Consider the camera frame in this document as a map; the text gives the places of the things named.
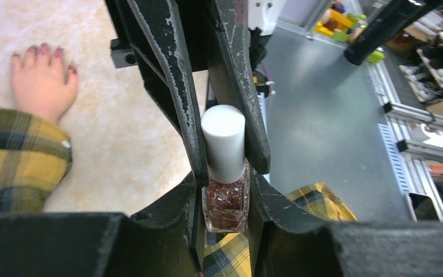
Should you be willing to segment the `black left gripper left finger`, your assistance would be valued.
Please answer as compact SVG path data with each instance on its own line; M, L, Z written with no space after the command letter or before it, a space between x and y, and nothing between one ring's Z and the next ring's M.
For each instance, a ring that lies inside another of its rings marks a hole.
M185 179L137 213L0 213L0 276L198 276L200 190Z

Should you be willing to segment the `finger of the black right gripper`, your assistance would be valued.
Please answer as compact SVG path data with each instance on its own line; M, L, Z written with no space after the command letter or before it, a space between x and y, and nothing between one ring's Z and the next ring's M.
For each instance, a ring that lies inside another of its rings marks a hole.
M181 15L175 1L129 1L170 90L190 166L198 187L208 184L200 111Z
M247 1L207 1L205 51L210 81L220 104L245 117L245 156L260 174L271 166L271 151L249 59Z

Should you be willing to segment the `nail polish bottle white cap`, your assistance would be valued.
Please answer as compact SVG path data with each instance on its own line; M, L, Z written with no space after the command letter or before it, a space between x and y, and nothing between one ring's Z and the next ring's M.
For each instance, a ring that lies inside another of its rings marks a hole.
M201 117L209 184L202 189L202 209L211 233L241 233L247 226L250 166L245 157L245 125L234 106L213 106Z

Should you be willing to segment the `mannequin hand painted nails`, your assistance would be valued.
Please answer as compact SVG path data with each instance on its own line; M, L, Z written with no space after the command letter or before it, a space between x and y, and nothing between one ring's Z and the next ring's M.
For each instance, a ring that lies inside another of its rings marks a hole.
M31 45L23 55L10 57L10 84L14 107L57 124L78 95L78 69L66 63L62 47Z

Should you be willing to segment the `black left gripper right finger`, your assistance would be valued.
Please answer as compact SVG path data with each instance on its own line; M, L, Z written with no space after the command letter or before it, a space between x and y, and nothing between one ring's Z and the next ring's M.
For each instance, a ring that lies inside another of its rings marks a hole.
M250 182L253 276L443 276L443 223L327 221Z

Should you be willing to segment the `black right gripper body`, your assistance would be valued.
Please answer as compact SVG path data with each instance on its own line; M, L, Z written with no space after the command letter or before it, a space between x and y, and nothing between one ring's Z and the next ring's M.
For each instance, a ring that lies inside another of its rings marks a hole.
M157 76L252 76L247 1L106 1L116 68L144 64Z

